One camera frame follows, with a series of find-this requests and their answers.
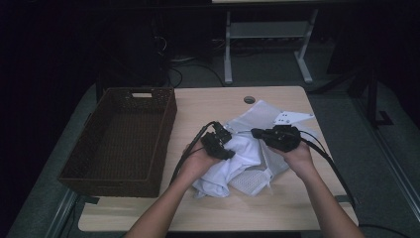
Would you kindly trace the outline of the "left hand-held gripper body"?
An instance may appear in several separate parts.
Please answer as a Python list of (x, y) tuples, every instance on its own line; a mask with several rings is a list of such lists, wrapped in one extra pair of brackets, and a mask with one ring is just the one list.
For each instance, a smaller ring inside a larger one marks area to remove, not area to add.
[(232, 135), (219, 122), (214, 122), (212, 127), (214, 131), (207, 132), (201, 138), (201, 143), (209, 156), (218, 157), (220, 152), (227, 150), (224, 145), (232, 139)]

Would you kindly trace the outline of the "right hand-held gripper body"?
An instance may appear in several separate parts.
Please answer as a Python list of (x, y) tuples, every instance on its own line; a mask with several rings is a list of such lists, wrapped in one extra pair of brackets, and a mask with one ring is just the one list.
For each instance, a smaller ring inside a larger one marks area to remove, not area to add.
[(298, 147), (302, 141), (301, 132), (295, 126), (296, 123), (313, 119), (313, 114), (283, 111), (273, 121), (273, 139), (263, 139), (272, 148), (282, 152), (290, 152)]

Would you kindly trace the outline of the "white mesh laundry bag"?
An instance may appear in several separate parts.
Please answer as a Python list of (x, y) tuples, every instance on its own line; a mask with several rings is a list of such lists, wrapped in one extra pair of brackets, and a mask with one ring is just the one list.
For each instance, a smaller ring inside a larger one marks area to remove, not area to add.
[[(251, 130), (253, 128), (271, 129), (274, 119), (280, 112), (282, 112), (280, 109), (261, 100), (243, 115), (228, 121), (225, 128), (232, 133), (232, 138), (234, 134), (240, 133), (250, 133), (252, 136)], [(288, 164), (281, 155), (273, 152), (265, 142), (257, 140), (261, 146), (262, 164), (258, 167), (249, 168), (249, 171), (258, 170), (266, 176), (266, 185), (261, 189), (262, 191), (266, 186), (269, 186), (275, 176), (288, 169)]]

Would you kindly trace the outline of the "white shirt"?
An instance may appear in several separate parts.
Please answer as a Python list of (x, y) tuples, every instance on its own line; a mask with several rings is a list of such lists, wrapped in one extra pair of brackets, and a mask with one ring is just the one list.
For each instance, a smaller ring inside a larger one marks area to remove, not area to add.
[(250, 133), (234, 134), (225, 145), (235, 155), (212, 166), (208, 172), (193, 183), (195, 198), (204, 196), (227, 197), (229, 186), (240, 192), (254, 196), (266, 185), (266, 176), (258, 170), (250, 170), (262, 164), (260, 142)]

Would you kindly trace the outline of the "person's right hand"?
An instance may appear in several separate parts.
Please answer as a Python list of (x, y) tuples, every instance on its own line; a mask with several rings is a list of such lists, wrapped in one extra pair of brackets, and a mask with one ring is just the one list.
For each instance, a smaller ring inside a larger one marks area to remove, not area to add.
[(303, 142), (290, 152), (282, 152), (275, 148), (271, 150), (281, 155), (300, 179), (307, 179), (315, 171), (309, 147)]

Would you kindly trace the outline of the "person's left hand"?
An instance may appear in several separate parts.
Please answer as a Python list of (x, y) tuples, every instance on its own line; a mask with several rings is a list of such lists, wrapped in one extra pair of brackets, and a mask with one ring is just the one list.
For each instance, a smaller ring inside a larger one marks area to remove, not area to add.
[(183, 181), (194, 182), (204, 176), (220, 160), (207, 154), (201, 142), (197, 142), (192, 148), (191, 153), (184, 161), (178, 173), (178, 178)]

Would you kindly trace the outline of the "brown wicker basket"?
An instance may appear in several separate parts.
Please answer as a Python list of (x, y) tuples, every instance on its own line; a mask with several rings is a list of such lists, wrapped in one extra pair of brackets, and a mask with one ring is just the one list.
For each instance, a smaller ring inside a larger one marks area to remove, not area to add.
[(157, 197), (177, 113), (172, 88), (109, 88), (58, 180), (90, 196)]

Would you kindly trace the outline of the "dark metal stand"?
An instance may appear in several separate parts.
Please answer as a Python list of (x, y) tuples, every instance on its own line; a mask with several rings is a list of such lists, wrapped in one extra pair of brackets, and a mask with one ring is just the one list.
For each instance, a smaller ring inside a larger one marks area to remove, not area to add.
[(366, 93), (366, 117), (374, 128), (392, 125), (393, 122), (385, 111), (377, 110), (378, 81), (371, 67), (360, 67), (356, 70), (354, 80), (348, 93), (352, 98), (360, 99)]

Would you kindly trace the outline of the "white metal desk frame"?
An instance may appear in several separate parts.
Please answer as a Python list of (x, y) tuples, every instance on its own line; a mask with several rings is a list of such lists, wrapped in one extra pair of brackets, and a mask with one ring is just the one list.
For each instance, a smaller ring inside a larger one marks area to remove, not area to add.
[(312, 83), (313, 78), (305, 62), (305, 54), (315, 27), (318, 9), (312, 11), (307, 21), (288, 22), (232, 22), (231, 13), (226, 14), (224, 81), (233, 83), (231, 41), (240, 39), (285, 39), (302, 40), (301, 47), (294, 52), (294, 57), (305, 83)]

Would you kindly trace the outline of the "aluminium floor rail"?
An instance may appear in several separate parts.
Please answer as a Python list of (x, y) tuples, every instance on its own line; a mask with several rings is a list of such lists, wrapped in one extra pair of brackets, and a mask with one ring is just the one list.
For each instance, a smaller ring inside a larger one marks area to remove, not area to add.
[(364, 98), (353, 103), (420, 223), (420, 130), (392, 99), (379, 102), (379, 109)]
[(65, 191), (62, 200), (58, 203), (45, 238), (59, 238), (78, 198), (79, 195), (71, 189)]

